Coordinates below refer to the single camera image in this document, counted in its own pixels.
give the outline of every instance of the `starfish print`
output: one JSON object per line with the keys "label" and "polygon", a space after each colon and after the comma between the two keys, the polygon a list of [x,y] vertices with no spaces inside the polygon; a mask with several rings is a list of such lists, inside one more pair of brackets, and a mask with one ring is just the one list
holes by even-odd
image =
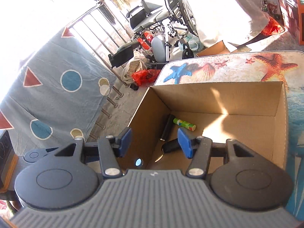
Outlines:
{"label": "starfish print", "polygon": [[222,67],[227,66],[227,63],[226,63],[226,62],[228,62],[228,60],[225,60],[225,61],[223,61],[222,63],[215,63],[215,68],[216,68],[216,69],[219,69],[219,68],[222,68]]}
{"label": "starfish print", "polygon": [[252,65],[255,61],[252,60],[252,58],[250,58],[249,60],[246,58],[245,63]]}
{"label": "starfish print", "polygon": [[182,66],[172,66],[170,69],[173,70],[173,73],[167,76],[164,82],[174,79],[174,84],[179,84],[183,75],[192,76],[192,72],[187,69],[187,65],[187,63],[184,63]]}
{"label": "starfish print", "polygon": [[282,57],[279,54],[273,54],[273,59],[269,60],[261,55],[256,55],[255,58],[264,64],[268,70],[261,81],[268,81],[271,77],[276,76],[280,81],[285,84],[286,90],[288,90],[287,81],[283,75],[283,72],[289,69],[294,69],[298,65],[296,63],[282,63]]}

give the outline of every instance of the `metal screw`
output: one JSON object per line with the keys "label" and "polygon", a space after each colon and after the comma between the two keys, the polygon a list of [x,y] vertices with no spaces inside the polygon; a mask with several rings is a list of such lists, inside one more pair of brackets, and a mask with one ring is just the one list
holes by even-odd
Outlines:
{"label": "metal screw", "polygon": [[200,176],[204,174],[204,171],[200,168],[192,168],[189,170],[191,176]]}
{"label": "metal screw", "polygon": [[120,173],[120,170],[117,168],[108,168],[104,171],[108,176],[116,176]]}

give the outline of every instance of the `cardboard box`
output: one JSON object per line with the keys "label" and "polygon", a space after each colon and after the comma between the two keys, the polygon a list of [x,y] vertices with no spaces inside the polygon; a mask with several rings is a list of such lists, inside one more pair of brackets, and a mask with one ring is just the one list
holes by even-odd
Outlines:
{"label": "cardboard box", "polygon": [[209,48],[197,53],[197,56],[221,55],[237,52],[237,48],[227,42],[220,41]]}
{"label": "cardboard box", "polygon": [[285,27],[300,45],[304,45],[304,0],[279,0]]}
{"label": "cardboard box", "polygon": [[[225,143],[234,138],[266,159],[285,168],[288,112],[282,82],[217,82],[152,86],[145,93],[129,126],[133,139],[124,158],[118,162],[123,170],[181,169],[191,160],[182,150],[164,154],[160,136],[168,114],[196,125],[194,135]],[[174,125],[169,140],[177,138]],[[211,158],[209,173],[222,165],[223,158]]]}

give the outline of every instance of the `wheelchair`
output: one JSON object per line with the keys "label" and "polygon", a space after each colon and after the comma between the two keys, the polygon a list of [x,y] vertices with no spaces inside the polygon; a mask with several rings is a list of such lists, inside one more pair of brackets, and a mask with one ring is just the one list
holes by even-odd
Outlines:
{"label": "wheelchair", "polygon": [[[151,32],[151,42],[145,40],[150,47],[149,50],[142,50],[146,58],[155,64],[155,68],[161,69],[169,62],[171,47],[169,37],[177,37],[174,44],[177,47],[178,41],[187,45],[183,55],[186,58],[194,57],[189,45],[184,39],[188,33],[198,36],[195,18],[187,0],[141,0],[141,4],[133,8],[126,15],[130,20],[130,27],[134,31],[131,42],[123,45],[114,55],[109,55],[112,67],[119,67],[133,57],[133,50],[141,48],[138,39],[145,40],[144,33]],[[174,23],[183,25],[183,28],[174,27]]]}

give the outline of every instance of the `orange starfish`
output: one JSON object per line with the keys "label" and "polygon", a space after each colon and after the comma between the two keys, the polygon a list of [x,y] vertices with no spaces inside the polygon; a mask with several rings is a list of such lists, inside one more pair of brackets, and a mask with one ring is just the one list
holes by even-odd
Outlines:
{"label": "orange starfish", "polygon": [[280,81],[285,84],[286,90],[288,90],[287,81],[283,75],[283,72],[296,68],[298,65],[296,63],[282,63],[282,57],[279,54],[273,54],[273,59],[267,59],[261,55],[256,55],[255,58],[264,64],[268,70],[261,81],[268,81],[271,77],[276,76]]}
{"label": "orange starfish", "polygon": [[255,61],[250,58],[249,60],[246,59],[245,63],[252,65]]}

